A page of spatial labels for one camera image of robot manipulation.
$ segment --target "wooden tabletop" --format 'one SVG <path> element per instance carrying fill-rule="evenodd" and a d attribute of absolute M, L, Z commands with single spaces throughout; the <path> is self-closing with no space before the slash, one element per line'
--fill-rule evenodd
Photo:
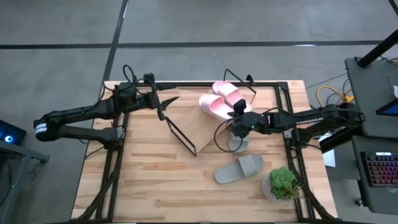
<path fill-rule="evenodd" d="M 287 81 L 294 112 L 309 110 L 307 93 L 301 80 Z M 118 82 L 107 82 L 113 86 Z M 254 87 L 257 95 L 254 111 L 276 107 L 274 89 Z M 178 87 L 159 92 L 162 100 L 179 96 L 166 111 L 172 121 L 178 121 L 198 104 L 208 87 Z M 245 98 L 253 96 L 241 88 Z M 111 122 L 96 119 L 93 128 L 110 127 Z M 227 130 L 218 136 L 221 147 L 228 147 Z M 165 121 L 159 121 L 156 111 L 140 110 L 130 114 L 124 146 L 118 196 L 114 211 L 115 222 L 292 222 L 297 221 L 294 203 L 275 203 L 261 192 L 261 180 L 272 169 L 287 166 L 281 134 L 261 135 L 251 132 L 249 147 L 242 154 L 220 151 L 211 141 L 198 157 L 194 157 L 170 132 Z M 101 147 L 91 142 L 87 153 Z M 230 184 L 214 181 L 213 171 L 238 157 L 260 153 L 264 170 L 253 177 Z M 106 157 L 101 150 L 86 159 L 81 173 L 72 218 L 82 214 L 98 193 Z M 330 214 L 336 208 L 323 164 L 322 154 L 311 147 L 303 150 L 310 189 Z M 108 201 L 104 204 L 106 216 Z"/>

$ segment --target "keyboard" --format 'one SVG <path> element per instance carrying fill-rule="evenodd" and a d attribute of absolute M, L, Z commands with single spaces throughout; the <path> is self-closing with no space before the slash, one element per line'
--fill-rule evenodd
<path fill-rule="evenodd" d="M 398 187 L 398 153 L 362 152 L 371 187 Z"/>

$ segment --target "pink slide sandal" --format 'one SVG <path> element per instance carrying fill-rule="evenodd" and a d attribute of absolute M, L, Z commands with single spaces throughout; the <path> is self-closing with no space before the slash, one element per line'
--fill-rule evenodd
<path fill-rule="evenodd" d="M 225 104 L 222 96 L 214 94 L 203 94 L 200 96 L 199 105 L 206 113 L 211 114 L 222 121 L 232 118 L 228 115 L 228 112 L 234 112 L 234 109 Z"/>
<path fill-rule="evenodd" d="M 214 82 L 213 93 L 217 94 L 219 96 L 222 96 L 225 100 L 225 103 L 232 108 L 234 107 L 234 104 L 236 102 L 238 102 L 241 99 L 244 99 L 246 101 L 246 109 L 244 109 L 244 112 L 250 112 L 252 109 L 252 106 L 241 95 L 241 93 L 239 92 L 239 89 L 236 88 L 236 86 L 230 84 L 229 82 L 226 82 L 226 81 Z"/>

